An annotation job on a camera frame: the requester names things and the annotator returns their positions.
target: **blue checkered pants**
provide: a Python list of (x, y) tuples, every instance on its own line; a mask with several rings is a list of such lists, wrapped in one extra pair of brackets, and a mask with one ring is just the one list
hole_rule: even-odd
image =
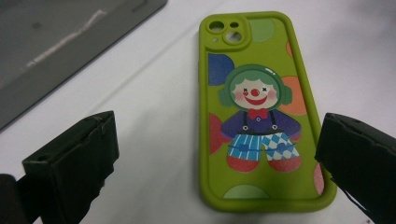
[(268, 161), (286, 160), (300, 156), (295, 145), (284, 133), (237, 134), (230, 144), (228, 155), (241, 160), (259, 161), (263, 150), (265, 150)]

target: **camera cutout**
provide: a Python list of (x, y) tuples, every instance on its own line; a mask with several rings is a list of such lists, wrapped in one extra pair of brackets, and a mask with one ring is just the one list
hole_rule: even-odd
[(225, 38), (230, 42), (230, 43), (238, 43), (239, 41), (242, 40), (241, 34), (238, 32), (231, 31), (229, 32)]
[(231, 22), (230, 24), (231, 28), (236, 28), (239, 26), (238, 22)]
[(210, 23), (209, 29), (212, 32), (220, 32), (224, 29), (224, 24), (221, 21), (213, 21)]

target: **clown smile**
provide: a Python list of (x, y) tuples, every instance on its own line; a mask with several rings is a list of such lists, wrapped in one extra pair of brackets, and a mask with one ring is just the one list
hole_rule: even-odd
[(252, 100), (249, 99), (245, 96), (245, 99), (251, 104), (251, 105), (262, 105), (264, 104), (264, 102), (267, 100), (267, 97), (265, 96), (264, 98), (260, 99), (260, 100)]

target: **green phone case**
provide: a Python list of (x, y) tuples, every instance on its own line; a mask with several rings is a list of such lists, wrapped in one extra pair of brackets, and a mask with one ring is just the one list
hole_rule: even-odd
[(297, 40), (278, 12), (205, 18), (200, 37), (200, 188), (229, 212), (306, 212), (336, 186), (315, 161), (320, 123)]

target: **red shoe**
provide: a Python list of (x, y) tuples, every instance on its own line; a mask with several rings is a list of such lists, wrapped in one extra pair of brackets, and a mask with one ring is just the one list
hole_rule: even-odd
[(292, 172), (300, 167), (301, 157), (298, 156), (290, 159), (272, 160), (272, 161), (268, 161), (268, 163), (276, 171)]
[(227, 162), (233, 169), (242, 173), (252, 172), (259, 165), (258, 161), (242, 160), (232, 156), (227, 157)]

